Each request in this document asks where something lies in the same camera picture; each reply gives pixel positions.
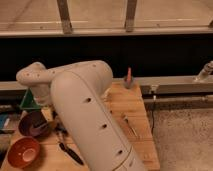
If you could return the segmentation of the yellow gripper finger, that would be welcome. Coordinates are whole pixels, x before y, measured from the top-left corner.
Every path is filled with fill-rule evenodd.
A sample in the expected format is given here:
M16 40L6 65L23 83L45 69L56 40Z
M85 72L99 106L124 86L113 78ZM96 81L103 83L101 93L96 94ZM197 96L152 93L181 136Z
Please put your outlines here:
M51 107L47 106L47 107L43 107L41 109L41 112L44 116L44 118L48 121L48 122L52 122L53 121L53 110Z

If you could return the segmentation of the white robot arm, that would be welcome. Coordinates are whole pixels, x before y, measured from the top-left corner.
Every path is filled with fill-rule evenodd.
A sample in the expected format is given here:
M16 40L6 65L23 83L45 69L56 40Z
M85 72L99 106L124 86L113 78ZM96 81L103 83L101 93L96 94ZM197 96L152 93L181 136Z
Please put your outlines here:
M90 171L147 171L101 99L112 78L102 60L51 69L34 62L16 74L37 104L54 107Z

